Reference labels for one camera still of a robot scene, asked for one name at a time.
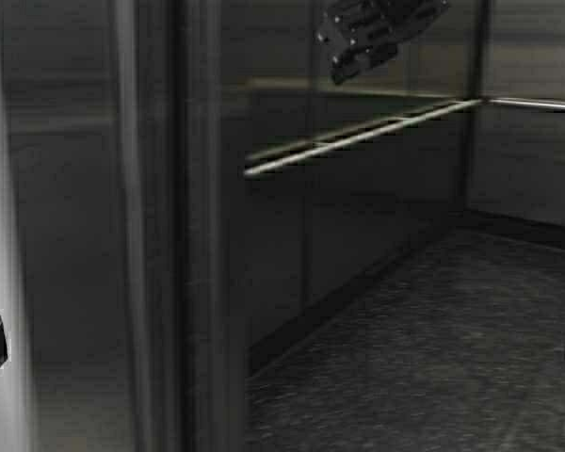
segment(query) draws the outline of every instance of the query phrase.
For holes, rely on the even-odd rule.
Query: brushed metal wall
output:
[[[565,101],[565,0],[495,2],[484,93]],[[565,226],[565,112],[501,105],[478,119],[469,205]]]
[[[128,452],[108,2],[6,0],[0,10],[38,448]]]
[[[486,94],[565,100],[565,0],[496,1]]]

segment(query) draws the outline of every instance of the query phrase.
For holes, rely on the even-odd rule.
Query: speckled floor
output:
[[[250,382],[250,451],[565,451],[565,252],[455,232]]]

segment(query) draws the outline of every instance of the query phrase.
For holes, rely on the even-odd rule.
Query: dark floor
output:
[[[456,232],[250,382],[251,451],[565,451],[565,252]]]

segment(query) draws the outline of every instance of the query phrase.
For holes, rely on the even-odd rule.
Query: elevator wall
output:
[[[395,60],[342,87],[314,39],[329,3],[222,3],[222,146],[246,168],[318,134],[466,95],[478,2],[452,2]],[[250,344],[310,309],[324,315],[331,293],[443,228],[458,208],[465,120],[450,115],[246,181]]]
[[[0,11],[39,448],[127,452],[133,409],[109,2],[6,0]]]
[[[485,94],[565,101],[565,0],[495,2]],[[481,112],[470,207],[565,226],[565,112]]]

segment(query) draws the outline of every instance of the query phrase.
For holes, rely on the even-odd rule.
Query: metal handrail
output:
[[[499,97],[495,99],[490,99],[488,102],[494,105],[519,106],[524,108],[565,111],[565,102],[561,102],[561,101],[524,99],[524,98],[516,98],[516,97]]]
[[[347,146],[351,146],[353,144],[360,143],[362,141],[366,141],[374,137],[380,137],[382,135],[390,134],[398,130],[404,129],[406,127],[419,124],[421,122],[429,121],[435,118],[440,118],[450,113],[471,108],[480,105],[481,103],[482,101],[480,99],[474,99],[470,101],[456,101],[454,104],[450,106],[440,107],[438,109],[435,109],[433,111],[428,111],[426,113],[423,113],[422,115],[413,118],[402,118],[400,119],[400,121],[388,125],[383,125],[380,128],[374,130],[369,130],[367,132],[362,132],[362,133],[356,133],[356,135],[353,135],[351,137],[345,137],[343,139],[339,139],[331,143],[327,143],[323,145],[315,145],[313,148],[306,150],[304,152],[295,153],[292,155],[278,158],[271,162],[267,162],[261,165],[256,165],[254,167],[246,169],[244,174],[245,177],[248,178],[258,177],[264,173],[272,172],[275,170],[281,170],[285,167],[296,165],[297,163],[300,163],[302,161],[309,160],[314,157],[324,155],[327,153],[332,153],[339,149],[346,148]]]

